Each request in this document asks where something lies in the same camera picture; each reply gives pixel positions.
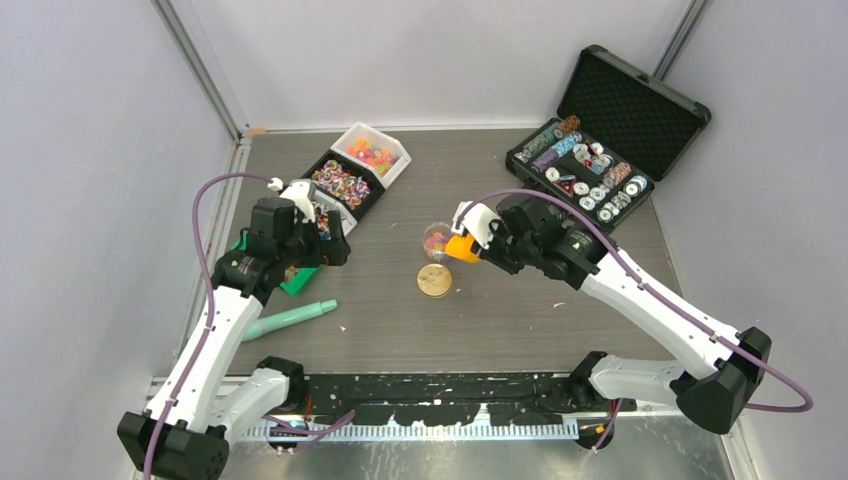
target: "green marker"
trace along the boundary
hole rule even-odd
[[[276,315],[271,315],[270,317],[257,319],[255,322],[250,324],[250,328],[247,329],[247,333],[244,334],[244,338],[242,338],[241,341],[249,342],[251,340],[256,340],[268,332],[289,327],[311,318],[320,317],[327,312],[335,310],[338,305],[339,304],[335,300],[315,302],[293,310],[280,312]]]

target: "orange object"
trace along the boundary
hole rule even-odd
[[[472,245],[474,245],[474,237],[470,234],[465,237],[454,235],[448,241],[445,253],[466,263],[477,263],[480,261],[480,257],[471,252]]]

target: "gray wood surface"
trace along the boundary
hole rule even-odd
[[[389,132],[412,164],[349,235],[353,253],[347,265],[323,268],[296,297],[275,293],[263,315],[329,299],[338,300],[339,308],[242,344],[230,373],[250,373],[268,355],[300,362],[314,373],[567,371],[590,350],[669,358],[612,308],[532,268],[510,276],[489,264],[453,261],[448,267],[454,284],[445,297],[428,298],[418,290],[416,274],[428,263],[425,227],[449,221],[460,201],[519,187],[504,168],[504,153],[530,133]],[[247,170],[284,181],[297,178],[338,136],[258,136]],[[260,182],[244,181],[231,242],[248,224],[255,201],[268,194]],[[613,238],[657,280],[678,290],[650,201]]]

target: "white wall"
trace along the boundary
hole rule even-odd
[[[6,2],[0,92],[0,478],[125,478],[231,142],[146,0]]]
[[[192,0],[252,127],[527,124],[578,52],[652,71],[685,0]]]
[[[842,0],[714,2],[669,78],[713,112],[654,196],[681,283],[716,317],[771,335],[771,363],[817,402],[746,414],[767,478],[848,469],[846,24]],[[771,378],[755,401],[800,402]]]

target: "reflective metal surface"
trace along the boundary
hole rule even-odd
[[[236,445],[225,479],[731,479],[721,438],[682,417],[622,417],[597,456],[570,441]]]

